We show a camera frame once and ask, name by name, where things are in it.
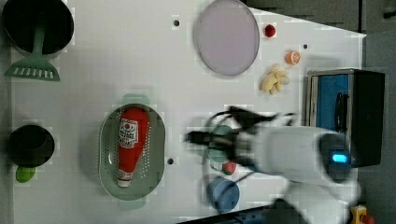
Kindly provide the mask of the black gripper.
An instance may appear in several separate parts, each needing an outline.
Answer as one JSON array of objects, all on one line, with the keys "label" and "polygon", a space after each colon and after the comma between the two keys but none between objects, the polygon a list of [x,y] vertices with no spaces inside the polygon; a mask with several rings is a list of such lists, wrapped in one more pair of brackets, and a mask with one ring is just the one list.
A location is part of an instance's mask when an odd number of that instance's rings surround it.
[{"label": "black gripper", "polygon": [[254,168],[253,142],[258,136],[258,125],[275,120],[277,115],[264,116],[235,105],[230,106],[228,112],[240,125],[233,131],[235,138],[231,134],[192,131],[186,134],[185,141],[214,149],[233,147],[233,152],[230,153],[232,161]]}]

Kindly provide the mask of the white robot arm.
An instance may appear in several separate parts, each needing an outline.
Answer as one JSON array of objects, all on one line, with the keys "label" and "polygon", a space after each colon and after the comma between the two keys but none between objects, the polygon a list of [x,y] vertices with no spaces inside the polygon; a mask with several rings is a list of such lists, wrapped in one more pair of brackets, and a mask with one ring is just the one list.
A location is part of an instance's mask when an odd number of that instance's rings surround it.
[{"label": "white robot arm", "polygon": [[238,126],[225,133],[209,119],[189,143],[225,154],[252,174],[281,176],[290,186],[262,212],[262,224],[348,224],[361,187],[353,172],[350,144],[342,134],[309,126],[269,126],[265,116],[230,106],[221,113]]}]

